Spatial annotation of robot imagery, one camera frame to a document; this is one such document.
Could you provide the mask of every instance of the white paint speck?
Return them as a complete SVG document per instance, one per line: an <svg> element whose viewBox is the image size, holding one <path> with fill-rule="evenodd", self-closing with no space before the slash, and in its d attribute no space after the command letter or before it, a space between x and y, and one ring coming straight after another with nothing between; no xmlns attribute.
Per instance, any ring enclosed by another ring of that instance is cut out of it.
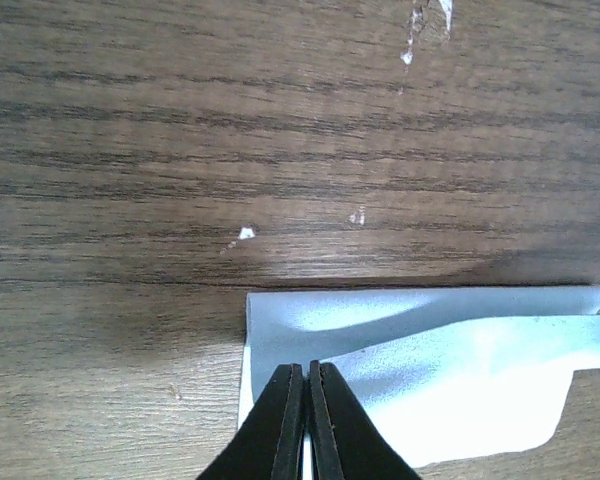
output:
<svg viewBox="0 0 600 480"><path fill-rule="evenodd" d="M256 232L251 227L242 227L238 235L238 240L248 240L250 238L256 238Z"/></svg>
<svg viewBox="0 0 600 480"><path fill-rule="evenodd" d="M413 51L409 49L406 52L402 52L400 54L400 58L402 59L405 65L411 65L411 62L413 62Z"/></svg>
<svg viewBox="0 0 600 480"><path fill-rule="evenodd" d="M358 210L356 210L354 213L349 215L349 223L353 223L354 225L360 225L360 226L364 225L364 213L365 213L364 206L358 207Z"/></svg>
<svg viewBox="0 0 600 480"><path fill-rule="evenodd" d="M250 238L256 238L256 231L253 229L253 227L242 227L240 229L240 233L238 233L238 240L249 240ZM226 247L220 250L220 255L224 255L228 250L236 248L238 245L238 240L229 242Z"/></svg>
<svg viewBox="0 0 600 480"><path fill-rule="evenodd" d="M447 32L451 31L451 14L453 13L453 0L438 0L445 17L447 17Z"/></svg>

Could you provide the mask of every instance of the folded cloth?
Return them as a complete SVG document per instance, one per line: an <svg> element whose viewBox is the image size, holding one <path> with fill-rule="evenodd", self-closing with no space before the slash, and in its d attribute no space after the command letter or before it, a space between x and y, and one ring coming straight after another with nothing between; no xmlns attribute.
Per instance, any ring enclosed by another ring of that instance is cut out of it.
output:
<svg viewBox="0 0 600 480"><path fill-rule="evenodd" d="M240 421L278 364L328 359L412 467L533 448L600 367L599 310L600 287L249 294Z"/></svg>

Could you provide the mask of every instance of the table surface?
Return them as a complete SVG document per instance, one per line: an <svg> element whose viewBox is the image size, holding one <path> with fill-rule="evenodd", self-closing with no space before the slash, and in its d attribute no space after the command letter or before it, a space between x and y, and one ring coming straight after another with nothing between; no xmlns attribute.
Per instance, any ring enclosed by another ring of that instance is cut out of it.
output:
<svg viewBox="0 0 600 480"><path fill-rule="evenodd" d="M600 283L600 1L445 23L0 2L0 478L195 476L253 289ZM600 371L548 444L422 475L600 479Z"/></svg>

